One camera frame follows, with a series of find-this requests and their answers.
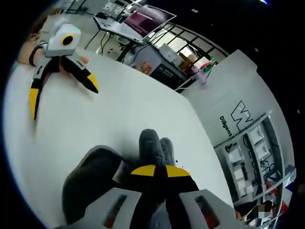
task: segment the human hand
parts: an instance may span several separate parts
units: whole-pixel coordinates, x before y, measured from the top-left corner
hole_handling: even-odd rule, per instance
[[[88,59],[87,57],[80,56],[80,55],[78,55],[78,57],[81,59],[81,61],[84,62],[84,64],[87,64],[87,63],[89,62],[89,59]],[[63,73],[64,75],[66,75],[66,76],[71,76],[70,73],[68,73],[68,72],[66,72],[66,71],[64,70],[64,68],[61,66],[61,64],[59,65],[59,71],[60,71],[61,73]]]
[[[49,10],[48,14],[49,15],[56,15],[59,14],[61,12],[61,8],[52,8]]]
[[[235,216],[236,216],[236,218],[238,220],[242,220],[243,219],[242,215],[238,211],[235,211]]]

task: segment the shelf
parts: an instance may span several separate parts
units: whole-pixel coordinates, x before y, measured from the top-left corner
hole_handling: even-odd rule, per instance
[[[265,192],[265,182],[264,182],[264,176],[263,176],[263,171],[262,171],[262,168],[259,164],[259,159],[258,159],[258,155],[257,155],[257,152],[255,151],[255,146],[254,146],[254,142],[251,140],[251,138],[249,138],[249,136],[247,134],[245,134],[246,136],[246,140],[248,141],[249,146],[250,146],[250,149],[251,151],[254,153],[254,161],[256,163],[256,166],[257,166],[257,169],[258,169],[258,172],[259,172],[259,178],[260,178],[260,181],[261,181],[261,185],[262,185],[262,193]]]
[[[277,216],[273,217],[272,219],[270,219],[268,222],[262,224],[261,226],[257,227],[257,228],[262,228],[265,226],[269,226],[273,223],[273,227],[276,225],[276,222],[278,220],[278,218],[283,214],[284,212],[281,212],[280,214],[278,214]]]
[[[259,203],[259,204],[262,204],[262,203],[265,202],[265,196],[262,196],[260,199],[261,199],[261,200],[260,200],[260,203]],[[258,220],[257,220],[257,223],[256,223],[256,227],[260,227],[262,224],[263,224],[263,220],[262,220],[262,219],[258,219]]]
[[[233,202],[234,202],[235,199],[240,199],[241,196],[238,191],[238,185],[237,185],[237,182],[235,179],[233,165],[230,163],[229,157],[228,157],[225,149],[219,148],[216,151],[216,154],[217,154],[218,160],[220,162],[220,165],[224,171],[224,176],[228,183],[228,187],[229,187],[229,190],[230,190]]]
[[[252,130],[255,126],[257,126],[258,124],[260,124],[265,118],[267,118],[269,115],[271,114],[271,112],[268,112],[266,114],[263,114],[262,116],[260,116],[258,119],[256,119],[251,125],[249,125],[248,127],[246,127],[244,130],[238,132],[237,134],[233,135],[232,137],[230,137],[229,139],[223,141],[222,143],[218,144],[217,146],[214,147],[215,150],[217,150],[218,148],[221,148],[222,145],[229,145],[230,143],[236,141],[237,138],[242,137],[243,135],[247,134],[250,130]]]
[[[274,158],[276,166],[279,168],[282,177],[285,175],[284,157],[281,145],[278,143],[278,135],[273,128],[272,115],[269,115],[267,119],[263,121],[263,127],[267,133],[268,142]]]
[[[258,126],[261,136],[256,135],[255,132],[250,134]],[[258,146],[263,143],[266,147],[266,153],[260,155]],[[234,174],[234,164],[231,164],[229,155],[227,153],[234,145],[241,148],[241,153],[244,156],[243,166],[245,167],[244,177],[248,176],[248,180],[252,182],[254,192],[245,196],[240,195],[238,184]],[[260,199],[261,202],[265,201],[265,195],[272,191],[274,188],[278,190],[276,202],[277,207],[275,215],[280,213],[281,204],[283,201],[283,182],[287,178],[285,176],[283,152],[278,142],[278,135],[276,134],[275,127],[272,123],[272,112],[263,114],[256,119],[250,126],[235,134],[231,138],[223,141],[215,148],[216,154],[221,162],[224,174],[230,189],[234,206],[255,201]],[[266,188],[265,180],[269,177],[274,177],[274,183],[270,188]]]
[[[279,218],[279,217],[277,217],[277,218],[273,221],[273,226],[272,226],[272,228],[275,228],[278,218]]]

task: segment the laptop screen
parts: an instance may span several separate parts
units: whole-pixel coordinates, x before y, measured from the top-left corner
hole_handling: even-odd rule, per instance
[[[174,17],[176,17],[176,15],[165,10],[145,5],[128,17],[124,23],[129,25],[145,38],[148,34],[158,29]]]

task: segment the white table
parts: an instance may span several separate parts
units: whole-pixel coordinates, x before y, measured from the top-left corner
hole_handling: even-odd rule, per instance
[[[135,45],[136,43],[137,44],[143,43],[143,37],[125,23],[119,23],[111,18],[101,19],[101,18],[97,18],[96,16],[93,16],[93,20],[96,23],[99,30],[87,43],[87,45],[85,46],[85,49],[93,41],[93,39],[97,36],[97,34],[100,32],[100,30],[116,34],[116,35],[124,37],[130,41],[125,46],[125,48],[121,52],[120,56],[118,57],[117,61],[119,61],[119,62],[123,62],[125,55],[133,47],[133,45]]]
[[[93,17],[93,19],[100,28],[100,30],[112,32],[121,37],[127,38],[130,41],[134,41],[138,44],[143,43],[143,37],[124,22],[119,23],[111,18],[101,19],[95,16]]]
[[[45,84],[34,122],[28,101],[32,67],[20,65],[10,78],[4,104],[8,159],[25,200],[50,228],[64,224],[61,189],[67,175],[95,145],[138,156],[139,135],[155,129],[169,137],[177,166],[233,206],[211,142],[190,103],[147,75],[105,56],[89,57],[99,93],[54,73]]]

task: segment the cable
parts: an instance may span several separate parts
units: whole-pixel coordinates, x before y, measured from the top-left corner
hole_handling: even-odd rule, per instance
[[[103,42],[103,40],[104,40],[106,34],[107,34],[107,32],[103,35],[103,37],[102,37],[102,39],[101,39],[101,52],[100,52],[100,54],[102,54],[102,52],[103,52],[103,45],[102,45],[102,42]]]
[[[114,37],[114,34],[113,34],[113,33],[110,33],[110,34],[109,34],[109,37],[108,37],[108,40],[105,42],[105,44],[104,44],[103,46],[101,45],[102,50],[101,50],[101,53],[100,53],[100,54],[102,54],[102,55],[103,55],[105,45],[108,43],[108,41],[110,40],[110,38],[113,38],[113,37]]]
[[[168,33],[173,27],[174,27],[173,24],[170,25],[170,26],[168,26],[167,28],[162,27],[162,29],[166,30],[166,32],[163,33],[163,35],[165,35],[166,33]]]
[[[129,66],[135,61],[137,55],[139,54],[139,52],[140,52],[141,50],[145,49],[147,46],[149,46],[149,45],[151,44],[152,41],[154,41],[155,39],[157,39],[158,37],[160,37],[160,36],[162,36],[162,35],[164,35],[164,34],[166,34],[166,33],[167,33],[167,32],[164,32],[164,33],[162,33],[162,34],[159,34],[159,35],[156,36],[154,39],[152,39],[151,41],[149,41],[148,44],[146,44],[146,45],[140,44],[140,45],[135,46],[135,48],[140,47],[140,46],[144,46],[144,47],[141,48],[141,49],[135,54],[135,56],[134,56],[134,58],[133,58],[133,61],[129,64]]]
[[[204,82],[204,83],[202,83],[202,84],[201,84],[199,87],[181,87],[181,88],[176,89],[175,91],[178,91],[178,90],[180,90],[180,89],[194,89],[194,88],[198,88],[198,89],[200,89],[200,87],[201,87],[202,85],[205,85],[205,84],[206,84],[207,79],[209,78],[209,76],[210,76],[210,74],[211,74],[212,69],[213,69],[213,68],[211,68],[211,69],[210,69],[210,71],[209,71],[208,75],[206,76],[206,78],[205,78],[205,82]]]

